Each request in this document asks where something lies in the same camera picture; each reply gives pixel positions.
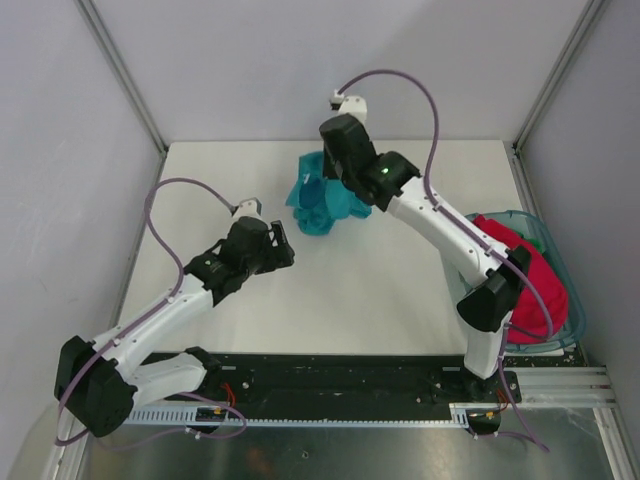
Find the teal t-shirt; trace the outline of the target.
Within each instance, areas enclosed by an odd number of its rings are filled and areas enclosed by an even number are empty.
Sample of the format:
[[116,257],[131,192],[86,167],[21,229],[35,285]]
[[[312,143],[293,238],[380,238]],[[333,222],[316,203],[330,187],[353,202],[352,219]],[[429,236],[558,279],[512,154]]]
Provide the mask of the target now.
[[293,209],[300,231],[309,236],[327,235],[339,220],[366,219],[372,207],[359,200],[340,180],[323,174],[324,153],[315,151],[299,157],[298,177],[285,205]]

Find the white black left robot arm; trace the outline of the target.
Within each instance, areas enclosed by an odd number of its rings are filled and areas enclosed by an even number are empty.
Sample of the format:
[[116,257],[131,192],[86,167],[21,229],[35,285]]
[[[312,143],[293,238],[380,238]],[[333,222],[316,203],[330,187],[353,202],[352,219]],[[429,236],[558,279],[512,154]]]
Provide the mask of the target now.
[[218,362],[200,347],[148,362],[161,340],[214,309],[252,276],[294,263],[281,222],[241,216],[226,238],[194,257],[179,283],[158,304],[126,326],[92,340],[79,336],[61,348],[54,396],[97,438],[118,429],[131,412],[174,395],[207,400],[221,387]]

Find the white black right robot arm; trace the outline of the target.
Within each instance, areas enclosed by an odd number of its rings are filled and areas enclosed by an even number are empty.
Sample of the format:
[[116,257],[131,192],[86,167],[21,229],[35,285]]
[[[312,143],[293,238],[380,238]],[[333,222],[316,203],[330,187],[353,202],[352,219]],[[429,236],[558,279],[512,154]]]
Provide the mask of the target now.
[[364,125],[339,114],[319,128],[324,172],[356,197],[411,227],[462,275],[470,290],[456,311],[467,336],[463,393],[484,401],[497,389],[495,373],[504,337],[531,255],[509,249],[473,225],[436,194],[427,194],[419,169],[395,151],[376,151]]

